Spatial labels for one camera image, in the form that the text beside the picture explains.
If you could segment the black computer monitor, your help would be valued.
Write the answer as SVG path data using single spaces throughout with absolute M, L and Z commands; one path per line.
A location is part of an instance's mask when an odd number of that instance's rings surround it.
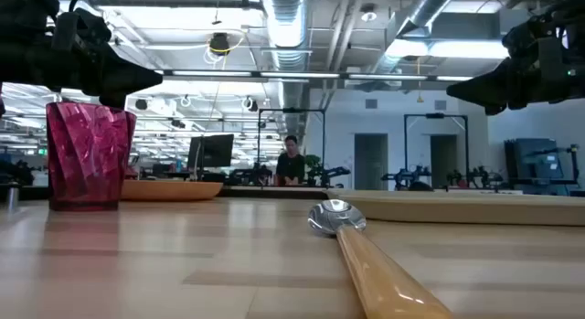
M 189 169 L 231 166 L 233 134 L 193 137 L 187 158 Z

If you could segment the spoon with orange handle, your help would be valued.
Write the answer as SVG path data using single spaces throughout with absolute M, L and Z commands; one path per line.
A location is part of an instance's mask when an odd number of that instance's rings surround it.
M 364 233 L 367 219 L 341 199 L 313 206 L 316 232 L 336 238 L 367 319 L 452 319 L 452 312 Z

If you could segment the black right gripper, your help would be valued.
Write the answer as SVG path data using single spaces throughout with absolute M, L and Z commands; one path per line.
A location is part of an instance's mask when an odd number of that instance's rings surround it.
M 492 71 L 447 87 L 453 98 L 477 104 L 486 116 L 533 102 L 585 98 L 585 0 L 562 0 L 513 27 L 508 50 Z

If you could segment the grey door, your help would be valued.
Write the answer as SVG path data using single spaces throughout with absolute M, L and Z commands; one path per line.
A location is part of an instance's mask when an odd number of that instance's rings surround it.
M 449 184 L 448 175 L 458 167 L 457 136 L 431 136 L 431 184 L 442 188 Z
M 388 171 L 388 136 L 384 133 L 355 135 L 354 189 L 387 190 L 381 177 Z

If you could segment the red faceted plastic cup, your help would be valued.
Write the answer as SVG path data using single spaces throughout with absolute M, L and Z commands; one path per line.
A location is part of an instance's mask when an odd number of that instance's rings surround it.
M 49 208 L 115 211 L 132 148 L 136 116 L 108 106 L 46 106 Z

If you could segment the orange plate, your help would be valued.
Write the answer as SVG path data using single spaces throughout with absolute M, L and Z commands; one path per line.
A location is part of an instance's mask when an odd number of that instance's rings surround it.
M 137 202 L 193 202 L 219 194 L 222 183 L 178 180 L 125 180 L 121 200 Z

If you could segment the silver metal cylinder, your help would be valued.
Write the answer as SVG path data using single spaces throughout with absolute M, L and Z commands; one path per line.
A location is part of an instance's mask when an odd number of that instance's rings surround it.
M 7 185 L 6 207 L 9 212 L 15 212 L 18 208 L 20 187 L 18 183 Z

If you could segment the dark equipment cabinet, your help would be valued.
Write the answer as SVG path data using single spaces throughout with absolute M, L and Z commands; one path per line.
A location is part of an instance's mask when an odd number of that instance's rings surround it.
M 547 138 L 519 138 L 504 142 L 510 180 L 562 179 L 557 142 Z

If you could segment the person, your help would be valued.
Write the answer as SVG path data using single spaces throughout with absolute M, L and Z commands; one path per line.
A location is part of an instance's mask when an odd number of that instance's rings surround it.
M 304 180 L 305 162 L 300 154 L 298 140 L 294 135 L 289 135 L 284 140 L 285 151 L 277 160 L 275 185 L 276 186 L 300 186 Z

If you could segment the black robot rig frame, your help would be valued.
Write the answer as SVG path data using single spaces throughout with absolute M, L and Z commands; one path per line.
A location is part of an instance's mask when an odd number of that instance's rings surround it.
M 262 115 L 265 112 L 270 112 L 270 113 L 278 112 L 278 113 L 282 113 L 282 114 L 292 114 L 292 115 L 298 115 L 298 116 L 302 116 L 304 114 L 309 114 L 309 113 L 314 113 L 314 112 L 320 114 L 321 117 L 323 118 L 323 122 L 322 122 L 322 156 L 321 156 L 321 159 L 322 159 L 322 166 L 323 166 L 323 170 L 324 170 L 324 141 L 325 141 L 325 111 L 324 110 L 322 110 L 322 109 L 300 109 L 300 108 L 293 108 L 293 107 L 284 108 L 284 109 L 259 109 L 258 119 L 257 119 L 258 133 L 261 133 L 261 129 L 262 129 L 262 127 L 261 127 L 261 117 L 262 117 Z M 289 133 L 289 134 L 286 135 L 286 137 L 289 136 L 289 135 L 294 135 L 297 138 L 297 140 L 298 140 L 298 148 L 299 148 L 299 152 L 301 154 L 301 148 L 300 148 L 300 143 L 299 143 L 299 136 L 300 136 L 300 134 L 298 134 L 298 133 Z M 274 179 L 275 173 L 273 175 L 273 184 L 274 185 L 275 185 L 275 179 Z
M 404 168 L 408 169 L 409 165 L 409 118 L 424 118 L 427 120 L 451 119 L 455 124 L 464 131 L 464 167 L 465 176 L 470 174 L 470 147 L 469 147 L 469 118 L 463 114 L 446 114 L 442 112 L 430 113 L 406 113 L 403 115 L 403 145 L 404 145 Z

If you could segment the silver ceiling air duct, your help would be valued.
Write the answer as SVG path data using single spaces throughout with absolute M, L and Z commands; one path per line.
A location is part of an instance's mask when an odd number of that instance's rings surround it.
M 266 27 L 271 46 L 273 66 L 278 72 L 307 70 L 306 45 L 308 0 L 262 0 L 267 14 Z M 279 102 L 282 109 L 304 109 L 306 85 L 301 82 L 280 81 Z M 285 113 L 284 127 L 288 134 L 300 135 L 306 113 Z

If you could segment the black ceiling device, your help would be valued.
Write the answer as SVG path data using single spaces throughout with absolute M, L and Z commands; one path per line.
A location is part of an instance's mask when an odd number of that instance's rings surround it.
M 227 33 L 214 33 L 208 43 L 209 52 L 216 56 L 227 56 L 230 52 L 229 35 Z

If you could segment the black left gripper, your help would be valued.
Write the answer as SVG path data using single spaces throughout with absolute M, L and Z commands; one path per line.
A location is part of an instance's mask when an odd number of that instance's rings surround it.
M 70 0 L 0 0 L 0 83 L 76 88 L 123 110 L 126 95 L 159 85 L 163 75 L 111 54 L 104 20 Z

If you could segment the green background plant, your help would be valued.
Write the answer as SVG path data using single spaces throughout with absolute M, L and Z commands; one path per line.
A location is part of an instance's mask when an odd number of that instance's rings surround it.
M 322 175 L 323 166 L 321 158 L 315 154 L 308 154 L 304 157 L 306 167 L 306 184 L 316 186 L 316 179 Z

